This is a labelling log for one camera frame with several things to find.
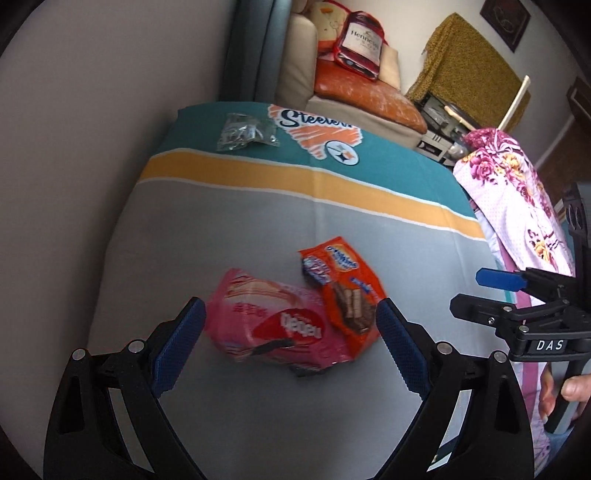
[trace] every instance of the orange snack package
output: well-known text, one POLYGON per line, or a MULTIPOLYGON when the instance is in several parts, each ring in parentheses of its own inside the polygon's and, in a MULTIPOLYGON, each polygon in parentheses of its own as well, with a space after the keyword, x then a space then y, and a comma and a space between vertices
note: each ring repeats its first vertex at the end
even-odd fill
POLYGON ((378 277, 341 236, 300 251, 304 273, 322 286, 326 313, 356 358, 379 336, 375 309, 386 298, 378 277))

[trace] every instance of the pink snack package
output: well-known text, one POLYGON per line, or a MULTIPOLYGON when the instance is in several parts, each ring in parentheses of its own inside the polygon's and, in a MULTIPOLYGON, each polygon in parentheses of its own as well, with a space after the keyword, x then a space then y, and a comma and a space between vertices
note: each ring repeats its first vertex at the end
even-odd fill
POLYGON ((236 360, 263 355, 319 371, 352 359, 319 293, 259 280, 238 268, 224 275, 209 300, 205 331, 236 360))

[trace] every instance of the white wall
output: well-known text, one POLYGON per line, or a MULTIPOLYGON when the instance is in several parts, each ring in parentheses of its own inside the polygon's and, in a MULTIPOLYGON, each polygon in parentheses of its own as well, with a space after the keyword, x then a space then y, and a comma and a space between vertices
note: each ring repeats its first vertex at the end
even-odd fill
POLYGON ((414 83, 423 67, 421 53, 435 28, 459 13, 503 56, 515 73, 529 75, 531 100, 513 136, 530 160, 536 162, 567 122, 567 89, 581 75, 572 54, 547 17, 530 0, 521 0, 531 14, 530 23, 515 53, 480 16, 484 0, 342 0, 380 20, 386 39, 400 57, 402 91, 414 83))
POLYGON ((41 473, 102 258, 178 108, 214 100, 234 0, 46 0, 0 57, 0 424, 41 473))

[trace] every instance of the human hand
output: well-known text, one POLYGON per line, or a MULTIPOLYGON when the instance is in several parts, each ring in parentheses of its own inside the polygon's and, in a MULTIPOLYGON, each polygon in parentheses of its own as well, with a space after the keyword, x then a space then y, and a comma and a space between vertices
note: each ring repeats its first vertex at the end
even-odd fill
MULTIPOLYGON (((548 416, 553 412, 556 406, 556 397, 553 394, 554 378, 552 377, 551 364, 546 364, 541 376, 542 389, 540 390, 540 417, 546 423, 548 416)), ((560 394, 567 401, 582 402, 577 408, 573 416, 576 420, 582 414, 584 408, 591 398, 591 375, 581 375, 579 377, 571 377, 562 385, 560 394)))

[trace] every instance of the yellow stripe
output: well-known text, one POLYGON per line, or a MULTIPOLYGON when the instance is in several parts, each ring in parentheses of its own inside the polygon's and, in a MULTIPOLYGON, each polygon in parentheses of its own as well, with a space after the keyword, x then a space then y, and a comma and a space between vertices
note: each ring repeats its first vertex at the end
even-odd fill
POLYGON ((401 197, 326 171, 173 151, 152 158, 140 180, 154 178, 178 178, 226 187, 283 190, 425 225, 451 228, 472 238, 484 238, 478 222, 454 215, 441 206, 401 197))

